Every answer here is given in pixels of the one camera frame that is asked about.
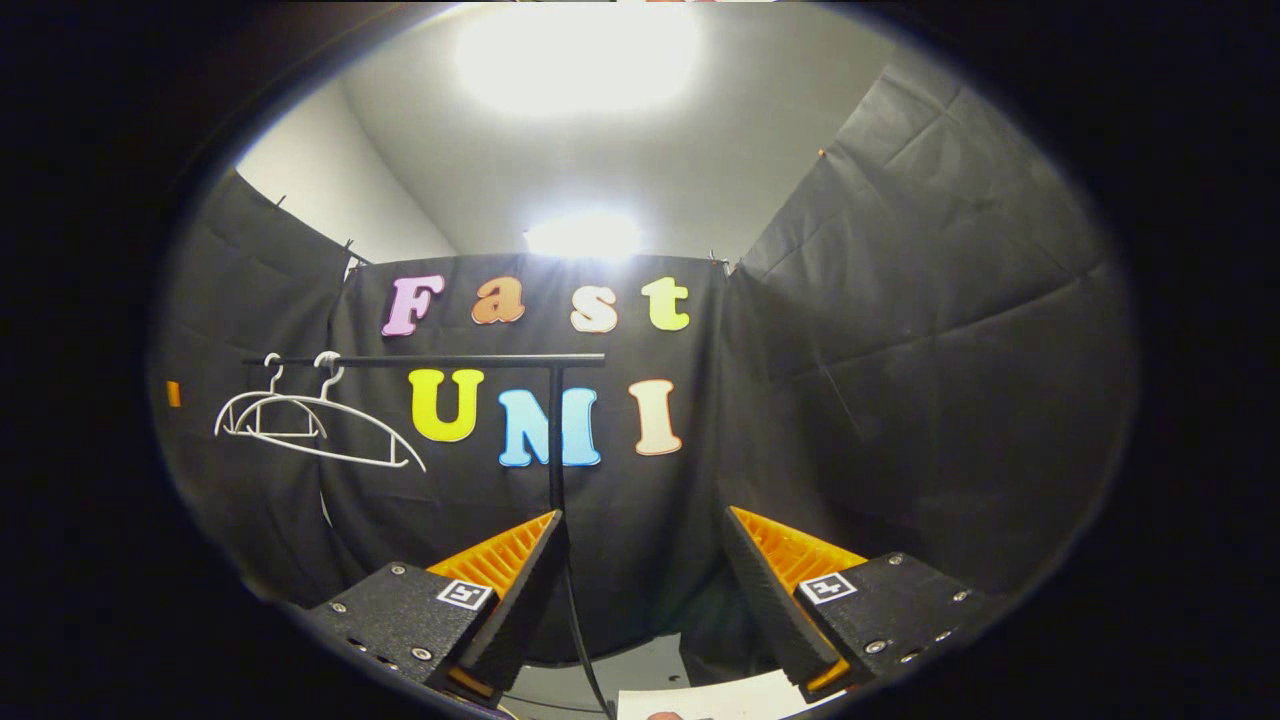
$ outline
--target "yellow letter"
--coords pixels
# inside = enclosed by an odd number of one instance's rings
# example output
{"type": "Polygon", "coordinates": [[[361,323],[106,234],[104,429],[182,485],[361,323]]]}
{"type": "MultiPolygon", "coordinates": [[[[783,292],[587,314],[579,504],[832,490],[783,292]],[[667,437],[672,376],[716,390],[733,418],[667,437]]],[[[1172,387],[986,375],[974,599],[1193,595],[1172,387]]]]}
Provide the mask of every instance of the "yellow letter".
{"type": "Polygon", "coordinates": [[[689,315],[676,313],[676,300],[689,299],[687,287],[677,287],[676,278],[659,278],[640,288],[649,299],[649,319],[659,331],[678,331],[689,325],[689,315]]]}
{"type": "Polygon", "coordinates": [[[436,407],[438,389],[444,382],[439,370],[413,370],[408,382],[413,386],[413,427],[422,437],[436,442],[458,442],[476,429],[476,387],[484,380],[480,370],[454,370],[458,383],[458,416],[452,423],[442,423],[436,407]]]}
{"type": "Polygon", "coordinates": [[[573,292],[568,322],[580,333],[607,333],[618,327],[618,311],[612,307],[617,301],[612,290],[585,284],[573,292]]]}

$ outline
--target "black pole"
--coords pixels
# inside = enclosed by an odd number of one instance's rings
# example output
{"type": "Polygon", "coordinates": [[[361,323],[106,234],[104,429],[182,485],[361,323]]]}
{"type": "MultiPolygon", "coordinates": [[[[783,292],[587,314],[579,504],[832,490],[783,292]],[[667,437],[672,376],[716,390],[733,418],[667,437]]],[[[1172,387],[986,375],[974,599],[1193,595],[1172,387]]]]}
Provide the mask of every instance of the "black pole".
{"type": "MultiPolygon", "coordinates": [[[[564,510],[564,459],[563,445],[564,434],[562,432],[561,414],[563,410],[563,396],[564,396],[564,366],[553,365],[550,368],[552,380],[550,380],[550,398],[548,400],[548,413],[547,413],[547,441],[550,448],[550,462],[548,464],[548,474],[550,479],[550,502],[553,510],[559,510],[563,512],[562,523],[564,523],[564,532],[572,533],[572,528],[568,527],[568,512],[564,510]]],[[[586,682],[591,685],[591,692],[595,694],[595,701],[600,703],[600,708],[604,710],[604,716],[613,720],[613,711],[609,703],[604,700],[604,693],[600,692],[600,683],[595,679],[595,669],[591,667],[591,657],[586,652],[586,642],[582,641],[582,626],[577,619],[577,593],[573,592],[573,543],[570,541],[568,552],[564,556],[564,591],[568,594],[568,628],[573,633],[573,648],[577,651],[577,660],[582,664],[582,673],[586,674],[586,682]]]]}
{"type": "Polygon", "coordinates": [[[563,432],[561,430],[562,396],[564,395],[564,368],[552,368],[552,395],[548,398],[547,442],[550,446],[550,501],[552,510],[564,510],[564,459],[563,432]]]}

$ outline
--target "white hanger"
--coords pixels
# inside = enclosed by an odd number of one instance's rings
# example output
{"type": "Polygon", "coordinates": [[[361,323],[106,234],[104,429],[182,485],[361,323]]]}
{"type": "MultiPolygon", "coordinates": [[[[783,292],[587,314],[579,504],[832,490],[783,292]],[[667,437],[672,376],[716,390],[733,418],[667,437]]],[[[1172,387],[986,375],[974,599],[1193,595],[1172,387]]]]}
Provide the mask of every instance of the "white hanger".
{"type": "MultiPolygon", "coordinates": [[[[280,359],[280,356],[278,354],[271,352],[270,355],[268,355],[262,360],[262,366],[269,368],[269,366],[271,366],[271,360],[279,360],[279,359],[280,359]]],[[[283,374],[284,374],[284,365],[282,364],[280,369],[276,370],[275,375],[271,377],[271,383],[268,386],[268,388],[265,391],[255,389],[255,391],[250,391],[250,392],[242,392],[242,393],[237,395],[236,397],[228,400],[227,405],[223,405],[223,409],[218,411],[218,419],[214,420],[214,434],[216,436],[220,430],[225,429],[229,434],[233,434],[233,436],[256,434],[259,437],[316,437],[316,434],[319,434],[323,438],[328,438],[329,433],[325,432],[324,425],[320,423],[320,418],[316,418],[316,414],[312,413],[310,407],[307,407],[306,405],[302,405],[301,402],[297,402],[297,401],[294,401],[293,405],[297,405],[298,407],[303,409],[307,413],[307,432],[305,432],[305,433],[264,433],[262,432],[262,409],[261,407],[257,407],[257,410],[253,414],[253,430],[252,432],[239,432],[238,430],[239,423],[234,421],[236,420],[236,413],[232,409],[232,405],[237,400],[244,400],[246,397],[264,397],[264,396],[271,397],[271,396],[279,396],[279,393],[275,392],[275,380],[280,379],[280,375],[283,375],[283,374]],[[232,421],[228,421],[227,425],[223,427],[223,416],[227,415],[228,410],[232,411],[232,421]]]]}
{"type": "MultiPolygon", "coordinates": [[[[342,356],[338,355],[337,352],[332,351],[332,350],[326,350],[326,351],[321,352],[320,355],[316,355],[315,366],[319,368],[321,365],[328,365],[329,370],[333,372],[333,361],[337,360],[338,357],[342,357],[342,356]]],[[[369,415],[366,413],[361,413],[360,410],[356,410],[355,407],[348,407],[346,405],[342,405],[339,402],[334,402],[334,401],[329,400],[329,388],[333,387],[334,384],[337,384],[338,380],[342,379],[342,374],[346,373],[346,372],[347,372],[346,368],[338,368],[338,372],[334,373],[328,380],[324,382],[324,384],[320,386],[320,397],[308,397],[308,396],[305,396],[305,395],[273,395],[273,396],[262,397],[262,398],[255,401],[252,405],[250,405],[248,407],[244,409],[244,413],[241,414],[239,420],[236,421],[234,430],[238,432],[238,433],[242,433],[242,434],[247,434],[247,436],[255,437],[255,438],[261,439],[264,442],[270,442],[270,443],[274,443],[274,445],[280,445],[280,446],[288,447],[291,450],[297,450],[300,452],[307,452],[307,454],[311,454],[311,455],[319,455],[321,457],[332,457],[334,460],[348,460],[351,462],[361,462],[364,465],[378,465],[380,468],[403,468],[404,465],[408,465],[408,460],[407,459],[401,459],[399,461],[396,460],[396,445],[399,443],[399,445],[404,446],[404,450],[407,450],[410,455],[413,456],[413,460],[417,460],[417,466],[421,468],[422,471],[425,473],[426,471],[426,465],[422,464],[422,459],[417,456],[417,452],[413,450],[413,447],[408,442],[406,442],[404,438],[401,437],[399,433],[397,433],[394,429],[392,429],[390,425],[388,425],[387,423],[383,423],[381,420],[379,420],[378,418],[374,418],[372,415],[369,415]],[[389,436],[389,439],[390,439],[390,455],[389,455],[389,459],[388,460],[374,460],[371,457],[352,457],[349,455],[340,455],[340,454],[337,454],[337,452],[326,452],[324,450],[316,450],[314,447],[305,447],[305,446],[301,446],[301,445],[294,445],[292,442],[284,442],[284,441],[276,439],[276,437],[280,437],[280,436],[271,436],[271,434],[266,434],[266,433],[259,433],[256,429],[252,429],[252,428],[243,428],[242,429],[242,425],[244,425],[244,419],[248,418],[250,411],[257,411],[264,405],[270,405],[273,402],[294,402],[294,404],[320,405],[323,407],[333,407],[334,410],[342,410],[343,413],[347,413],[348,415],[355,415],[356,418],[360,418],[362,420],[367,420],[367,421],[372,423],[374,425],[378,425],[379,428],[381,428],[389,436]]]]}

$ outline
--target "black curtain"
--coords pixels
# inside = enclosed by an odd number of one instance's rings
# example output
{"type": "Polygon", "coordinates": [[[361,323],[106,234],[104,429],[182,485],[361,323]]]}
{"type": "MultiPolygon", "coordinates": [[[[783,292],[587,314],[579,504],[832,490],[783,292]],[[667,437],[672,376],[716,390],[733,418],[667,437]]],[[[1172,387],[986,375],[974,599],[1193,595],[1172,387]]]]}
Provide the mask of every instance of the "black curtain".
{"type": "MultiPolygon", "coordinates": [[[[566,375],[566,388],[598,393],[602,461],[564,473],[584,633],[598,656],[681,632],[695,682],[773,666],[719,550],[726,503],[1016,592],[1096,507],[1137,400],[1124,283],[1100,228],[1024,135],[910,53],[727,281],[707,260],[493,255],[371,265],[340,284],[346,261],[236,176],[178,243],[152,391],[206,530],[310,606],[388,561],[426,566],[549,509],[545,465],[498,460],[498,395],[527,389],[545,413],[545,370],[483,369],[476,427],[458,442],[415,429],[413,368],[347,370],[330,397],[399,432],[424,475],[212,438],[221,402],[266,384],[242,357],[605,352],[605,368],[566,375]],[[426,275],[443,290],[413,333],[384,336],[394,281],[426,275]],[[499,277],[520,282],[525,311],[480,324],[477,290],[499,277]],[[664,277],[689,291],[680,331],[657,328],[641,295],[664,277]],[[614,329],[572,327],[582,286],[614,291],[614,329]],[[658,378],[675,386],[684,446],[641,456],[627,388],[658,378]],[[182,407],[165,406],[166,379],[189,388],[182,407]]],[[[325,375],[291,369],[283,388],[315,393],[325,375]]],[[[321,418],[330,450],[385,456],[376,428],[321,418]]],[[[576,660],[559,592],[531,661],[576,660]]]]}
{"type": "MultiPolygon", "coordinates": [[[[352,273],[332,316],[329,347],[343,355],[521,355],[604,352],[604,368],[570,369],[564,387],[595,391],[591,436],[600,461],[564,469],[566,521],[579,611],[593,655],[623,650],[680,628],[686,606],[721,569],[713,471],[714,370],[724,273],[687,258],[636,256],[622,263],[539,255],[440,258],[370,265],[352,273]],[[412,334],[387,337],[398,278],[440,275],[412,334]],[[525,310],[512,322],[480,324],[477,291],[509,277],[521,284],[525,310]],[[659,329],[641,288],[660,278],[687,288],[677,311],[687,327],[659,329]],[[573,328],[571,297],[582,286],[608,287],[617,325],[607,333],[573,328]],[[668,379],[671,427],[682,447],[641,456],[632,383],[668,379]]],[[[399,432],[426,464],[378,468],[323,460],[321,484],[333,527],[365,571],[392,560],[431,565],[550,509],[547,465],[504,466],[506,410],[499,393],[527,389],[548,410],[548,372],[481,369],[476,424],[457,442],[428,439],[411,415],[415,368],[348,369],[332,397],[399,432]]],[[[439,418],[458,414],[453,370],[443,369],[439,418]]],[[[330,427],[349,452],[387,457],[387,436],[360,420],[330,427]]],[[[535,662],[576,661],[567,601],[557,589],[534,641],[535,662]]]]}
{"type": "MultiPolygon", "coordinates": [[[[340,246],[230,172],[173,243],[147,359],[160,447],[192,515],[255,587],[302,605],[352,580],[324,521],[316,462],[250,438],[215,438],[214,418],[232,396],[266,389],[271,373],[242,359],[324,350],[347,261],[340,246]],[[169,382],[178,383],[177,407],[169,382]]],[[[315,378],[285,373],[276,389],[314,393],[315,378]]]]}
{"type": "Polygon", "coordinates": [[[1124,279],[1079,196],[905,50],[724,307],[723,495],[993,594],[1068,547],[1137,404],[1124,279]]]}

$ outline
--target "bright light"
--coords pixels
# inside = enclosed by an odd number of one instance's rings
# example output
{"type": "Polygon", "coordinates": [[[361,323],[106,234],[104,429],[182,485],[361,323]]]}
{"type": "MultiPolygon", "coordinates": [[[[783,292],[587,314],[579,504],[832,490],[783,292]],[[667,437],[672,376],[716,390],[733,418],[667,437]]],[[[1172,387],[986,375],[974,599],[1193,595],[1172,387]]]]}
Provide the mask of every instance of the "bright light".
{"type": "Polygon", "coordinates": [[[622,258],[636,251],[640,231],[625,218],[589,213],[525,231],[525,240],[543,255],[622,258]]]}
{"type": "Polygon", "coordinates": [[[494,4],[467,18],[458,70],[484,102],[525,115],[635,110],[689,83],[698,35],[673,3],[494,4]]]}

